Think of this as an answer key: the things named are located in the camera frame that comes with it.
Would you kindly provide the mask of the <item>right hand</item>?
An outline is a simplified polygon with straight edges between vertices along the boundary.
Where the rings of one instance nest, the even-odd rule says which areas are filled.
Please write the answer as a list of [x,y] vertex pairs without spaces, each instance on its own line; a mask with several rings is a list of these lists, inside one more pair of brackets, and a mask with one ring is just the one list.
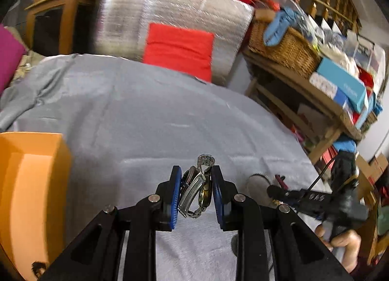
[[323,225],[320,224],[316,227],[316,236],[330,251],[333,251],[334,248],[344,248],[341,264],[348,273],[351,273],[357,267],[358,254],[361,246],[360,235],[355,230],[347,230],[331,241],[326,241],[324,239],[325,233],[326,231]]

